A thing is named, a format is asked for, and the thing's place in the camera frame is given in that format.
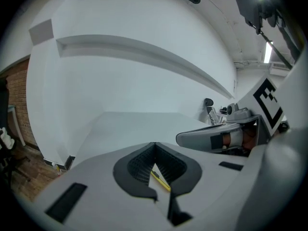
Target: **brick wall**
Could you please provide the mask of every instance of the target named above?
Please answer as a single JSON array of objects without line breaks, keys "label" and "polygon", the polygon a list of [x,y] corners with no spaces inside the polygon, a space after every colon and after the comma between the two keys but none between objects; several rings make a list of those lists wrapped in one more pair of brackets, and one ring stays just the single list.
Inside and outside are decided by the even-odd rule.
[{"label": "brick wall", "polygon": [[[37,146],[34,139],[27,111],[26,105],[26,76],[28,71],[29,59],[11,67],[0,77],[7,76],[8,89],[10,91],[9,104],[15,105],[16,116],[19,124],[20,131],[26,143]],[[12,113],[9,113],[8,123],[11,132],[18,137],[15,125],[13,122]]]}]

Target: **fluorescent light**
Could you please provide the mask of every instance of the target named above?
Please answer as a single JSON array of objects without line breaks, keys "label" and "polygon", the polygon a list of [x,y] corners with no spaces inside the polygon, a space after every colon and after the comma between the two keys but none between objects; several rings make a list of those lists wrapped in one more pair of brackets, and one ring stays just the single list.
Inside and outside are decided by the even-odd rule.
[{"label": "fluorescent light", "polygon": [[264,57],[264,63],[265,64],[268,64],[270,62],[269,59],[270,59],[270,55],[271,55],[271,50],[272,50],[272,48],[271,48],[270,44],[266,43],[265,57]]}]

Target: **wooden floor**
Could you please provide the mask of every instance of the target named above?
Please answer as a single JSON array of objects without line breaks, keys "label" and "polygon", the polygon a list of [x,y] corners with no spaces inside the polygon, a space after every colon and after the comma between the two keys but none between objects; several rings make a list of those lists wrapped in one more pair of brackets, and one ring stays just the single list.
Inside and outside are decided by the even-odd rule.
[{"label": "wooden floor", "polygon": [[51,166],[45,164],[41,152],[28,146],[23,147],[19,141],[17,143],[12,154],[16,159],[24,156],[30,159],[30,162],[25,160],[18,169],[31,180],[28,182],[25,177],[13,171],[11,189],[22,197],[33,201],[51,181],[58,177],[58,174]]}]

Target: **black rubber pad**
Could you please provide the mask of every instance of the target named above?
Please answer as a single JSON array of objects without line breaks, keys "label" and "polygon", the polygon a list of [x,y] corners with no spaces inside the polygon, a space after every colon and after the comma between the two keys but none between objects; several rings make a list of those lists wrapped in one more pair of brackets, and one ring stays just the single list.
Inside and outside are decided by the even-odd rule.
[{"label": "black rubber pad", "polygon": [[56,221],[63,223],[86,188],[87,186],[83,184],[72,184],[45,213]]},{"label": "black rubber pad", "polygon": [[235,169],[235,170],[238,170],[238,171],[241,171],[242,168],[244,167],[244,165],[233,164],[233,163],[228,163],[228,162],[221,162],[219,165],[223,166],[223,167]]}]

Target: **white curved backdrop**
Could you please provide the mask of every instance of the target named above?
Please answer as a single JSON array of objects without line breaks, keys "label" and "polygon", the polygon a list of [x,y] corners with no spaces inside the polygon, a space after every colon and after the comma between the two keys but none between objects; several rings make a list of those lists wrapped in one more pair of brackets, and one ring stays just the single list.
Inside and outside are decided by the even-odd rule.
[{"label": "white curved backdrop", "polygon": [[219,108],[234,96],[225,46],[184,0],[50,0],[30,35],[30,124],[44,157],[59,164],[103,112],[197,119],[204,98]]}]

